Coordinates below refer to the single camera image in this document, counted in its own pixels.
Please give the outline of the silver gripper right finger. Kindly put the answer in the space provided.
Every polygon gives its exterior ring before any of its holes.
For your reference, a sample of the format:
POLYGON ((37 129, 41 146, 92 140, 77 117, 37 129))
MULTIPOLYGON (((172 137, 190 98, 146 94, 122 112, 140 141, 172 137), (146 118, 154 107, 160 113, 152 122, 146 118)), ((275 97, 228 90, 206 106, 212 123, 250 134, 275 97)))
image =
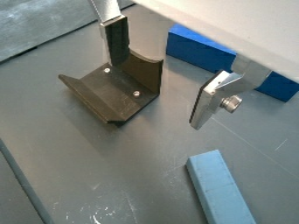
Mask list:
POLYGON ((230 73, 218 71, 200 87, 190 112, 190 126, 197 130, 220 109, 232 113, 241 103, 238 94, 257 88, 270 72, 269 68, 237 55, 230 73))

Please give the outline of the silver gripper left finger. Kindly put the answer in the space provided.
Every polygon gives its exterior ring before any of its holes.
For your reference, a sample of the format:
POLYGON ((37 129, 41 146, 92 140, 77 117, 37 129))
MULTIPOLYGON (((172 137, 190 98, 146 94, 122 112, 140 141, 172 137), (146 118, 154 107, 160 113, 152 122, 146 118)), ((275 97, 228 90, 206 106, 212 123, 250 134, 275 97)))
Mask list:
POLYGON ((106 44, 109 65, 121 65, 129 55, 126 17, 121 14, 117 0, 88 0, 98 21, 100 35, 106 44))

